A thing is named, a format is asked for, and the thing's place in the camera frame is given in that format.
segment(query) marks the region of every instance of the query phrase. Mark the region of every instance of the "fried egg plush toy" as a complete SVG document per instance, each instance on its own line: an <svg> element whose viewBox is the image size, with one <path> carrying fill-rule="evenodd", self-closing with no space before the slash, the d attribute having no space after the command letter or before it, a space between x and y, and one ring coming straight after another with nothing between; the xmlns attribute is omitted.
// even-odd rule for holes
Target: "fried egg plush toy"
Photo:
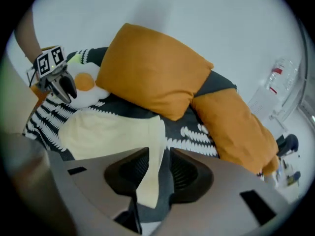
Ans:
<svg viewBox="0 0 315 236"><path fill-rule="evenodd" d="M109 92L95 84L100 67L94 63L68 62L68 73L73 77L77 97L71 98L71 107L80 109L96 104L109 96Z"/></svg>

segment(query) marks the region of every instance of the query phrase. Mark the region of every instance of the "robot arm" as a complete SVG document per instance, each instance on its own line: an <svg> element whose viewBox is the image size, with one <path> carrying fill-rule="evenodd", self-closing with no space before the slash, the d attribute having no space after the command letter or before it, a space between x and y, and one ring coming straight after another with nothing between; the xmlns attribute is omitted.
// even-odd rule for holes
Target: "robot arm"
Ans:
<svg viewBox="0 0 315 236"><path fill-rule="evenodd" d="M60 46L43 53L35 35L32 9L21 19L15 32L18 45L33 64L39 82L37 87L45 92L52 92L64 103L69 104L69 94L76 98L76 88L72 76L67 72L65 55Z"/></svg>

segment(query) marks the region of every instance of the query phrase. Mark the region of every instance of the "cream cloth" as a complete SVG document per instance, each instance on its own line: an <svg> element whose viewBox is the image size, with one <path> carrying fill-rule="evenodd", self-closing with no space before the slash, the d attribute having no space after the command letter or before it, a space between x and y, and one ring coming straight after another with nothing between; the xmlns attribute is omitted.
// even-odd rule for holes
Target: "cream cloth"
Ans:
<svg viewBox="0 0 315 236"><path fill-rule="evenodd" d="M159 116L136 119L95 111L77 111L60 128L59 138L76 160L148 147L149 168L136 194L138 203L156 207L158 171L166 147L165 125Z"/></svg>

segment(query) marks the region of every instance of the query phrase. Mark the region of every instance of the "orange cushion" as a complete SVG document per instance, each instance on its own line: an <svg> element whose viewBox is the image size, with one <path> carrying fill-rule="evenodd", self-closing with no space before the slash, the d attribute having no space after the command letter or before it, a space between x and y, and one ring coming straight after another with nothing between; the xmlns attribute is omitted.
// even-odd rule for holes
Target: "orange cushion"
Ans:
<svg viewBox="0 0 315 236"><path fill-rule="evenodd" d="M192 107L209 130L222 160L242 165L254 174L278 168L278 146L233 88L193 99Z"/></svg>
<svg viewBox="0 0 315 236"><path fill-rule="evenodd" d="M94 87L94 80L89 73L78 73L74 78L75 87L81 91L89 91Z"/></svg>
<svg viewBox="0 0 315 236"><path fill-rule="evenodd" d="M106 51L96 85L178 120L212 68L212 63L178 40L124 24Z"/></svg>
<svg viewBox="0 0 315 236"><path fill-rule="evenodd" d="M43 101L46 99L47 95L51 93L51 91L42 92L36 85L31 86L31 90L33 93L36 94L38 101L34 107L34 109L37 109Z"/></svg>

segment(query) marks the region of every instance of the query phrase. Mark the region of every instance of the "water bottle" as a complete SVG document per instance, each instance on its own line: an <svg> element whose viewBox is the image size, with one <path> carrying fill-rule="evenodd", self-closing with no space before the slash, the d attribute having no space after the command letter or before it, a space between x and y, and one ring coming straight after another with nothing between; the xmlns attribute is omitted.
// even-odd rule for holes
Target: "water bottle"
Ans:
<svg viewBox="0 0 315 236"><path fill-rule="evenodd" d="M281 102L285 101L294 86L297 72L298 68L294 67L288 59L277 60L266 83L266 88L277 95Z"/></svg>

